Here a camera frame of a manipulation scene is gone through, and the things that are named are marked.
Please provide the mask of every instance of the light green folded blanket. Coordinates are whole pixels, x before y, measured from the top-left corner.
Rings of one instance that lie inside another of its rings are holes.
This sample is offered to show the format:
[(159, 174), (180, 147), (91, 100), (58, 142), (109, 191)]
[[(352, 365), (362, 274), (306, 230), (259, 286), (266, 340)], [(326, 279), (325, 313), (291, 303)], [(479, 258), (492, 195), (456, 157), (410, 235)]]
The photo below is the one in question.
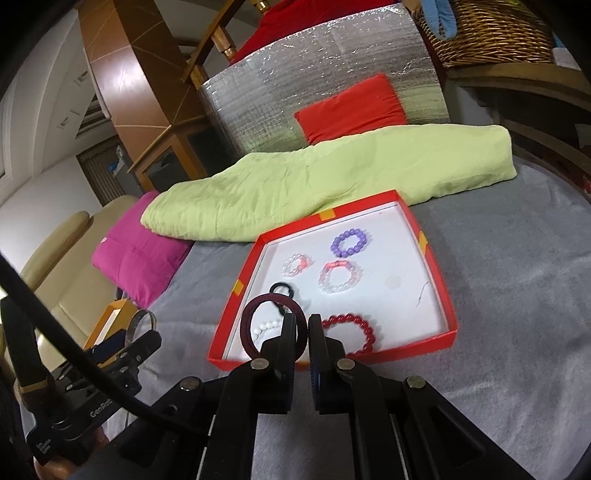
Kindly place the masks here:
[(384, 127), (295, 152), (250, 153), (211, 178), (177, 183), (150, 203), (141, 222), (175, 238), (250, 242), (386, 190), (412, 205), (515, 175), (503, 127)]

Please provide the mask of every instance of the red beaded bracelet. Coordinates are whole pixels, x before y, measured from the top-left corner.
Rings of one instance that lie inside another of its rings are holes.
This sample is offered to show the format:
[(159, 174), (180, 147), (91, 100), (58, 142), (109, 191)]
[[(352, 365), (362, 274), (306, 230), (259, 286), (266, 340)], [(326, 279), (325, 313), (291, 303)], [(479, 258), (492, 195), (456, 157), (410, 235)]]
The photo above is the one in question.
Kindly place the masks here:
[(329, 329), (337, 323), (354, 323), (359, 325), (365, 334), (365, 344), (361, 350), (353, 352), (353, 355), (360, 353), (370, 353), (374, 349), (375, 335), (374, 329), (367, 320), (363, 320), (359, 315), (348, 313), (347, 315), (331, 315), (328, 320), (322, 320), (322, 328)]

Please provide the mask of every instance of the woven basket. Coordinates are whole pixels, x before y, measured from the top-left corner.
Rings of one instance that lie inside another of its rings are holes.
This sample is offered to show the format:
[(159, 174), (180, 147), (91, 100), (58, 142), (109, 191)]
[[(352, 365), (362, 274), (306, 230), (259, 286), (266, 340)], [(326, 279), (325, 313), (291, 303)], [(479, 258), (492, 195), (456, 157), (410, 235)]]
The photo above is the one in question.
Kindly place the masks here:
[(550, 29), (517, 0), (450, 0), (457, 36), (433, 35), (419, 7), (414, 21), (425, 32), (444, 67), (483, 63), (552, 63)]

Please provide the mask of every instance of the red cloth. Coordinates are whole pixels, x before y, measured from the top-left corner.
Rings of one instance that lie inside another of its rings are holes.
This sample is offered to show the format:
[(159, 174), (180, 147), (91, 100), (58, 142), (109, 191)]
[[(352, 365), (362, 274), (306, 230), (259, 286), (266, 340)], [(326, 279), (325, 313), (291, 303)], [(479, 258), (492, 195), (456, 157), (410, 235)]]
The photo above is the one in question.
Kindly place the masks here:
[(313, 103), (294, 116), (310, 145), (408, 123), (398, 95), (384, 73)]
[(263, 15), (259, 27), (231, 63), (236, 63), (259, 48), (292, 33), (336, 18), (396, 3), (398, 0), (283, 0)]

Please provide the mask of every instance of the bed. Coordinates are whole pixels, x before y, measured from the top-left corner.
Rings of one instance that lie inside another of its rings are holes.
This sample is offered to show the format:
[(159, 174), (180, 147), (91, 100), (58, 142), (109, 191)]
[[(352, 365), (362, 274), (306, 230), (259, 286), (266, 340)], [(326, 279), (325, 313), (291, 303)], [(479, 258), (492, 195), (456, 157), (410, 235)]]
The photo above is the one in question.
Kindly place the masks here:
[[(591, 205), (549, 171), (514, 162), (513, 180), (411, 208), (460, 328), (449, 349), (374, 368), (422, 375), (535, 478), (561, 480), (591, 440)], [(150, 307), (163, 344), (140, 370), (138, 398), (153, 403), (188, 375), (225, 375), (207, 351), (249, 249), (192, 247)], [(108, 436), (125, 423), (120, 411)], [(314, 412), (299, 372), (289, 415), (259, 417), (252, 477), (352, 479), (348, 428), (346, 417)]]

